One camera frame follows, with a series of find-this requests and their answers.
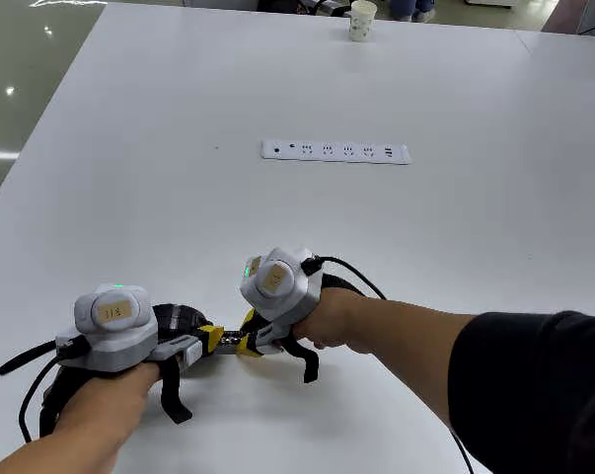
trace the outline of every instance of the handwritten label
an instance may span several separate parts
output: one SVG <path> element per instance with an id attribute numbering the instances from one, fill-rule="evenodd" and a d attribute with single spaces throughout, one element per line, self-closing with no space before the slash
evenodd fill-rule
<path id="1" fill-rule="evenodd" d="M 130 316 L 130 301 L 127 299 L 98 306 L 98 321 L 102 324 L 129 318 Z"/>
<path id="2" fill-rule="evenodd" d="M 281 285 L 286 276 L 286 269 L 281 265 L 275 264 L 266 274 L 266 278 L 262 282 L 262 286 L 271 293 L 275 293 L 277 288 Z"/>
<path id="3" fill-rule="evenodd" d="M 249 276 L 252 277 L 258 272 L 258 268 L 260 267 L 261 257 L 255 257 L 251 262 L 251 268 L 249 270 Z"/>

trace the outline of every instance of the white paper cup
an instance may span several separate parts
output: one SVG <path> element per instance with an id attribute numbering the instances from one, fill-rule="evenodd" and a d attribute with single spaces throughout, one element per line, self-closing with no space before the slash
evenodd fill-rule
<path id="1" fill-rule="evenodd" d="M 352 41 L 366 41 L 374 23 L 378 7 L 367 0 L 356 0 L 352 3 L 349 20 L 349 38 Z"/>

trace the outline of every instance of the white device casing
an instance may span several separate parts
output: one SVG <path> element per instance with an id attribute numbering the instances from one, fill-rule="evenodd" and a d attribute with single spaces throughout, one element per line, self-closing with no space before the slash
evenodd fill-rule
<path id="1" fill-rule="evenodd" d="M 307 276 L 301 268 L 302 262 L 312 257 L 308 249 L 287 252 L 275 248 L 267 256 L 247 261 L 240 291 L 262 318 L 274 323 L 259 332 L 261 343 L 287 336 L 290 326 L 308 316 L 319 303 L 323 271 Z M 280 269 L 281 277 L 269 285 L 266 279 L 274 268 Z"/>
<path id="2" fill-rule="evenodd" d="M 118 316 L 109 321 L 99 318 L 100 309 L 116 307 L 122 308 Z M 91 350 L 63 360 L 62 365 L 118 372 L 144 360 L 157 347 L 157 318 L 148 292 L 141 286 L 101 284 L 76 300 L 73 314 L 75 326 L 56 336 L 56 346 L 83 334 Z"/>
<path id="3" fill-rule="evenodd" d="M 56 336 L 56 347 L 82 333 L 74 326 Z M 99 372 L 119 372 L 145 360 L 157 347 L 157 319 L 153 315 L 147 324 L 121 332 L 85 334 L 91 350 L 85 355 L 62 360 L 60 365 L 87 368 Z"/>
<path id="4" fill-rule="evenodd" d="M 111 321 L 99 318 L 99 308 L 127 301 L 130 314 Z M 93 293 L 80 296 L 73 307 L 76 328 L 82 334 L 125 331 L 147 324 L 154 318 L 148 292 L 141 286 L 101 284 Z"/>

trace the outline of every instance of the floor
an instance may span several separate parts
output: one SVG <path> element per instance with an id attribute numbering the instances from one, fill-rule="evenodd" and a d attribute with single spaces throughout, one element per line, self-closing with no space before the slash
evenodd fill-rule
<path id="1" fill-rule="evenodd" d="M 183 0 L 135 3 L 180 5 Z M 387 18 L 387 4 L 380 18 Z M 558 0 L 521 0 L 512 9 L 436 0 L 433 23 L 539 30 Z M 0 0 L 0 185 L 95 24 L 101 0 Z"/>

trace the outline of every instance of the black sleeve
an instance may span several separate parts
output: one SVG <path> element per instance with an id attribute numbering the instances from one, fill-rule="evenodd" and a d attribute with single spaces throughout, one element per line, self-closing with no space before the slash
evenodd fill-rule
<path id="1" fill-rule="evenodd" d="M 448 402 L 495 474 L 595 473 L 595 317 L 478 316 L 453 347 Z"/>

